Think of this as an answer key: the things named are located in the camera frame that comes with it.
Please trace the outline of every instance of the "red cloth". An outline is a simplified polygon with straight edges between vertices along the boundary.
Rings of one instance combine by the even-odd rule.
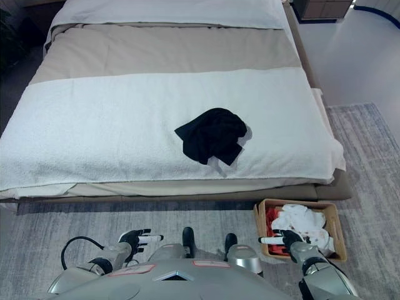
[[[279,210],[276,208],[269,207],[266,209],[267,236],[277,236],[277,234],[273,233],[271,224],[272,224],[273,220],[278,218],[278,214],[279,214]],[[283,252],[283,249],[285,249],[285,246],[268,244],[268,252],[269,253],[289,256],[289,253]]]

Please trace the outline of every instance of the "gray rug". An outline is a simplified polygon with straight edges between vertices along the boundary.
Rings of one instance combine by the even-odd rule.
[[[398,299],[400,293],[400,150],[373,104],[330,107],[337,138],[346,150],[354,197],[336,202],[348,252],[339,267],[364,299]],[[163,243],[179,243],[184,226],[196,235],[198,257],[223,257],[224,237],[259,251],[251,202],[131,202],[98,204],[22,204],[13,218],[12,239],[0,258],[0,298],[21,299],[45,291],[62,271],[59,255],[71,237],[85,235],[115,243],[128,229],[151,228],[165,240],[146,246],[135,258],[145,261]],[[87,261],[96,248],[71,244],[67,265]],[[264,276],[294,299],[301,299],[298,266],[261,256]]]

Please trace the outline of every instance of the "beige blanket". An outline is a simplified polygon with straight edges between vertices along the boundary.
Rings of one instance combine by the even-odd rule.
[[[55,38],[31,84],[134,73],[301,66],[283,30],[76,25]]]

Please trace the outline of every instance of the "white bedspread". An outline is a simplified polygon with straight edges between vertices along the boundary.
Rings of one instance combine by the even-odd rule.
[[[174,130],[211,108],[249,127],[232,166],[203,166]],[[309,178],[344,169],[299,67],[130,74],[27,87],[0,140],[0,190],[60,183]]]

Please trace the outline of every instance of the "bed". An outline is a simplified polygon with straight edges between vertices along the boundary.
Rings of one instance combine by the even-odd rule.
[[[280,0],[68,0],[0,140],[1,201],[349,198],[286,13]],[[203,166],[174,130],[218,107],[246,123],[243,150]]]

